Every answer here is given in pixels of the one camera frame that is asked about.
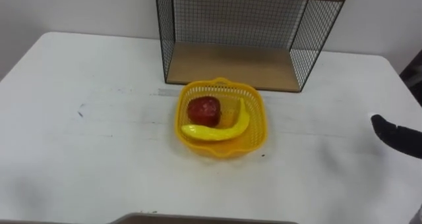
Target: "white table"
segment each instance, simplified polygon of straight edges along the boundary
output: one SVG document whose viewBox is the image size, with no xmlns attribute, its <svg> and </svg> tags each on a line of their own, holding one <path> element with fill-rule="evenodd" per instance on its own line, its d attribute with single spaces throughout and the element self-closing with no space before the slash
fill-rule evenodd
<svg viewBox="0 0 422 224">
<path fill-rule="evenodd" d="M 382 144 L 367 116 L 422 129 L 382 57 L 322 53 L 301 94 L 261 92 L 268 142 L 233 161 L 176 139 L 180 88 L 164 84 L 158 40 L 42 36 L 0 83 L 0 219 L 97 224 L 157 211 L 397 224 L 422 202 L 420 161 Z"/>
</svg>

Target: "red apple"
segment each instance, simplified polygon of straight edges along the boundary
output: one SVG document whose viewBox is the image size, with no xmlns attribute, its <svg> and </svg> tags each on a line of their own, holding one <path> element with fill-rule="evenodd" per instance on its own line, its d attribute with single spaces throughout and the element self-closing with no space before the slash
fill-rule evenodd
<svg viewBox="0 0 422 224">
<path fill-rule="evenodd" d="M 187 116 L 196 125 L 215 127 L 220 122 L 220 101 L 212 96 L 193 99 L 187 105 Z"/>
</svg>

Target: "wooden shelf board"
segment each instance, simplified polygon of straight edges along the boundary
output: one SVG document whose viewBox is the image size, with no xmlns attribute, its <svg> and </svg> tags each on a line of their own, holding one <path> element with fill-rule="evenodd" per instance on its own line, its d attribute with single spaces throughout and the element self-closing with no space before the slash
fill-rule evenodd
<svg viewBox="0 0 422 224">
<path fill-rule="evenodd" d="M 261 90 L 300 90 L 286 49 L 177 42 L 167 82 L 187 84 L 224 77 Z"/>
</svg>

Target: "plastic basket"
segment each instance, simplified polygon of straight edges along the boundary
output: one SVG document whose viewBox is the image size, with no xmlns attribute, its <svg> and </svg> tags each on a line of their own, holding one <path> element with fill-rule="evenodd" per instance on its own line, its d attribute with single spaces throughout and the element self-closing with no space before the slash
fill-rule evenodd
<svg viewBox="0 0 422 224">
<path fill-rule="evenodd" d="M 181 132 L 181 126 L 191 124 L 187 116 L 187 105 L 195 98 L 214 96 L 221 103 L 222 116 L 217 128 L 229 128 L 237 120 L 239 99 L 245 100 L 246 110 L 251 116 L 248 129 L 240 136 L 223 142 L 193 140 Z M 230 82 L 225 78 L 197 81 L 186 85 L 179 96 L 175 118 L 175 133 L 188 148 L 199 155 L 217 158 L 233 158 L 260 148 L 267 137 L 267 120 L 260 94 L 251 86 Z"/>
</svg>

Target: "yellow banana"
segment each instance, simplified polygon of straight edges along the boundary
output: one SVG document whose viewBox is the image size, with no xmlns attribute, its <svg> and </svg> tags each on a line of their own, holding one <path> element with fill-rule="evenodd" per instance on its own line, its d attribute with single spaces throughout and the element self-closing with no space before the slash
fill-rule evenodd
<svg viewBox="0 0 422 224">
<path fill-rule="evenodd" d="M 231 128 L 218 129 L 202 125 L 183 125 L 181 130 L 186 136 L 197 140 L 223 141 L 242 135 L 249 126 L 249 120 L 250 116 L 246 112 L 245 101 L 241 98 L 239 116 Z"/>
</svg>

